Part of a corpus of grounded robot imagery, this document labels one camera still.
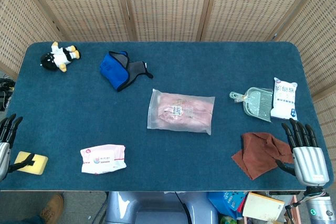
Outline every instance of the yellow sponge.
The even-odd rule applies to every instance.
[[[14,164],[24,161],[29,154],[29,152],[19,152],[19,154],[17,154]],[[33,161],[35,161],[33,165],[26,165],[19,170],[25,173],[41,175],[44,171],[44,168],[46,167],[48,157],[35,154],[35,156],[33,157]]]

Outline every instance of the stuffed toy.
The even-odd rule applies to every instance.
[[[73,59],[79,58],[80,53],[75,46],[58,48],[58,43],[54,42],[51,46],[51,52],[42,55],[40,65],[49,70],[59,68],[62,72],[66,72],[66,65],[72,62]]]

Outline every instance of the silver robotic hand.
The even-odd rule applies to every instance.
[[[335,213],[329,195],[323,186],[329,181],[329,175],[323,151],[318,147],[315,133],[310,125],[304,127],[300,122],[290,119],[292,130],[286,123],[282,124],[293,153],[294,168],[276,160],[285,172],[296,176],[300,184],[307,187],[303,198],[286,206],[286,211],[294,223],[290,209],[306,202],[312,224],[336,224]]]
[[[0,182],[7,176],[7,173],[23,168],[26,165],[31,165],[34,162],[34,154],[32,153],[24,161],[9,165],[10,152],[14,144],[16,130],[23,119],[19,117],[14,121],[15,116],[16,114],[13,114],[0,122]]]

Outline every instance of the shoe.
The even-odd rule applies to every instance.
[[[57,220],[62,215],[63,207],[64,200],[62,195],[53,195],[46,207],[40,213],[40,216],[44,219],[45,224],[56,224]]]

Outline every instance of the table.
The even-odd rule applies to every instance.
[[[12,161],[19,151],[49,157],[41,176],[14,172],[1,190],[303,190],[279,168],[250,180],[231,156],[241,149],[241,134],[269,132],[286,140],[284,120],[268,123],[247,116],[231,91],[274,88],[274,77],[297,82],[298,119],[315,129],[333,182],[331,163],[312,104],[298,49],[288,42],[61,42],[75,45],[81,59],[66,73],[40,66],[52,42],[32,44],[16,83],[8,115],[24,119],[17,131]],[[121,92],[99,72],[109,51],[126,50],[132,61],[147,62],[153,79],[139,76]],[[148,130],[152,89],[215,96],[212,135]],[[80,150],[102,144],[125,145],[126,169],[81,173]]]

